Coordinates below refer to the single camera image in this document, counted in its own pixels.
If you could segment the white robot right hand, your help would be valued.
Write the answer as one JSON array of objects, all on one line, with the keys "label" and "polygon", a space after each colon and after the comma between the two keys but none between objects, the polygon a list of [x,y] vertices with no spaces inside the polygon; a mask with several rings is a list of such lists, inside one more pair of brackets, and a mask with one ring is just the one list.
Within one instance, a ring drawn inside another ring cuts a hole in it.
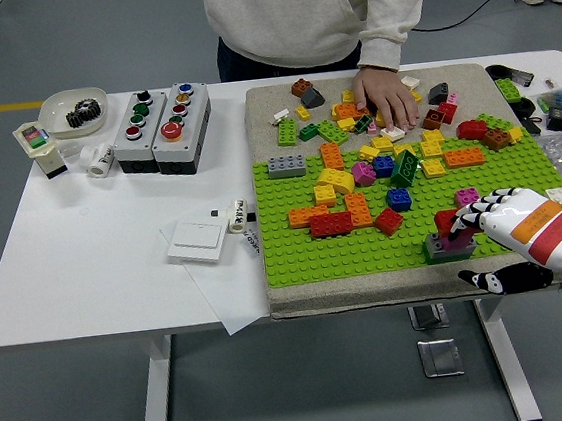
[{"label": "white robot right hand", "polygon": [[494,272],[462,270],[474,287],[506,295],[544,289],[562,272],[562,206],[531,189],[494,190],[455,212],[449,238],[475,228],[525,258]]}]

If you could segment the person's left hand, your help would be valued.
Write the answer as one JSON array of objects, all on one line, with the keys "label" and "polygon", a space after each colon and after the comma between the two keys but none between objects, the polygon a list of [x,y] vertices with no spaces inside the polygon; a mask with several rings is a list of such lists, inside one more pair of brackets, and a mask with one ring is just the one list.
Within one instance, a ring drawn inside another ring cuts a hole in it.
[{"label": "person's left hand", "polygon": [[360,68],[352,87],[357,109],[362,110],[372,103],[388,130],[397,127],[407,131],[417,125],[418,105],[396,71],[372,66]]}]

